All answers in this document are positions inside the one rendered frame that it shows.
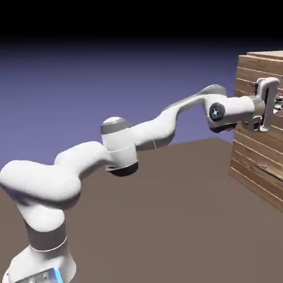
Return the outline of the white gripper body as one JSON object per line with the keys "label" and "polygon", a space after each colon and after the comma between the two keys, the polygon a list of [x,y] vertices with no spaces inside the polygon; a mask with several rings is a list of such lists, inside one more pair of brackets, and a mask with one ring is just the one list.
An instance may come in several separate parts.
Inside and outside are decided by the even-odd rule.
{"label": "white gripper body", "polygon": [[259,78],[256,81],[256,131],[268,132],[271,128],[274,106],[280,81],[275,77]]}

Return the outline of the wooden cabinet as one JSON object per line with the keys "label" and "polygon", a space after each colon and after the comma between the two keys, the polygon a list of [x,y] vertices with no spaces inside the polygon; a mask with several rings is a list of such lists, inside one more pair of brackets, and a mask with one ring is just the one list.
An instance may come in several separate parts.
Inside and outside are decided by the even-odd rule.
{"label": "wooden cabinet", "polygon": [[267,133],[238,125],[230,156],[230,175],[283,212],[283,50],[248,52],[238,57],[234,96],[253,93],[259,78],[280,80],[276,114]]}

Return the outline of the plain wooden drawer front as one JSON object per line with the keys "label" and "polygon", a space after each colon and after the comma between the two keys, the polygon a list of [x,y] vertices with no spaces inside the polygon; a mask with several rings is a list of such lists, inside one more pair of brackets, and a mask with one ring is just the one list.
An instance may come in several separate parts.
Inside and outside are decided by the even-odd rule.
{"label": "plain wooden drawer front", "polygon": [[229,174],[283,213],[283,182],[258,168],[254,161],[233,152]]}

